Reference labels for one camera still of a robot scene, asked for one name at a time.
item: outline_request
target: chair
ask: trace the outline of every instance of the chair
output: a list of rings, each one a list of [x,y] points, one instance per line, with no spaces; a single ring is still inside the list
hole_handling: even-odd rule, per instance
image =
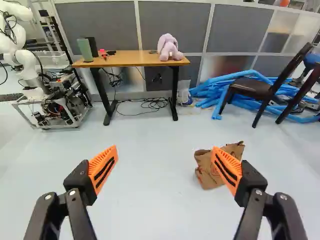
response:
[[[282,83],[293,73],[293,71],[303,61],[305,56],[310,52],[312,48],[313,48],[313,45],[310,42],[307,42],[304,45],[304,47],[288,63],[288,65],[284,68],[284,70],[280,73],[280,75],[278,76],[277,80],[274,82],[273,85],[270,85],[264,81],[259,81],[259,80],[255,80],[248,77],[237,78],[228,87],[228,90],[223,100],[223,103],[221,105],[219,114],[223,112],[227,102],[229,104],[231,103],[232,98],[235,94],[241,94],[246,97],[250,97],[258,101],[262,101],[262,104],[252,123],[252,127],[255,129],[269,101],[273,98],[273,96],[275,95],[277,90],[280,88]]]

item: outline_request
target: brown paper bag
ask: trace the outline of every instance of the brown paper bag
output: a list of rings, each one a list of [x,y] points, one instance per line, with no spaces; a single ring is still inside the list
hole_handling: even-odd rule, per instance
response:
[[[221,149],[230,155],[234,156],[238,160],[241,160],[242,154],[245,149],[243,141],[226,144]],[[211,163],[211,150],[197,150],[194,152],[194,158],[198,164],[195,169],[195,175],[204,190],[214,189],[224,184],[218,171]]]

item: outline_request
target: pink stuffed animal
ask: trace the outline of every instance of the pink stuffed animal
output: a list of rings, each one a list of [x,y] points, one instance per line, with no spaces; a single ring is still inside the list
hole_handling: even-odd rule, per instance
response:
[[[159,60],[160,61],[168,61],[169,56],[173,58],[173,60],[180,61],[184,57],[184,54],[178,51],[178,42],[177,40],[170,34],[166,33],[159,38],[158,47],[157,47]]]

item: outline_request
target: desk leg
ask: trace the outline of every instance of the desk leg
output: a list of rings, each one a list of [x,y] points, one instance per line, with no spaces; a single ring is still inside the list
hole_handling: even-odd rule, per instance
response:
[[[178,90],[178,80],[179,80],[179,67],[171,66],[173,70],[173,78],[172,78],[172,97],[169,98],[169,104],[172,113],[173,121],[178,121],[178,114],[176,109],[177,104],[177,90]]]
[[[98,89],[98,92],[99,92],[100,98],[102,100],[104,109],[106,111],[106,115],[105,115],[105,118],[104,118],[104,121],[103,121],[103,125],[108,126],[110,124],[111,117],[112,117],[112,115],[113,115],[113,113],[114,113],[114,111],[116,109],[116,105],[117,105],[118,101],[117,100],[113,100],[111,105],[110,105],[109,100],[108,100],[108,96],[107,96],[107,93],[106,93],[106,90],[105,90],[105,87],[104,87],[104,85],[103,85],[103,83],[101,81],[101,77],[100,77],[100,74],[99,74],[99,69],[100,69],[99,67],[91,67],[90,71],[92,73],[96,88]]]
[[[286,118],[286,116],[288,116],[289,113],[292,111],[294,106],[297,105],[301,101],[301,99],[307,94],[307,92],[310,91],[310,89],[313,87],[313,85],[316,83],[319,77],[320,77],[320,65],[314,68],[313,72],[308,77],[308,79],[304,82],[304,84],[300,87],[300,90],[296,93],[294,98],[291,101],[289,101],[286,108],[283,110],[280,116],[275,120],[276,124],[282,123],[282,121]]]

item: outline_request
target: wooden desk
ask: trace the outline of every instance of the wooden desk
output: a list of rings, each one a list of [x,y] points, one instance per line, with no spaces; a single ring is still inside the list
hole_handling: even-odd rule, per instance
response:
[[[73,68],[90,68],[96,88],[98,89],[103,106],[106,110],[106,115],[103,121],[103,125],[108,126],[111,121],[111,117],[116,109],[118,103],[117,100],[113,100],[110,105],[107,93],[102,83],[99,69],[103,67],[155,67],[155,66],[168,66],[172,68],[172,96],[169,98],[169,105],[171,108],[172,118],[174,121],[178,120],[178,114],[176,110],[177,103],[177,88],[179,80],[179,66],[185,66],[190,64],[190,61],[184,57],[181,61],[160,61],[158,54],[150,54],[149,50],[127,50],[116,51],[115,55],[107,57],[104,60],[102,57],[94,57],[92,62],[84,62],[80,59],[72,64]]]

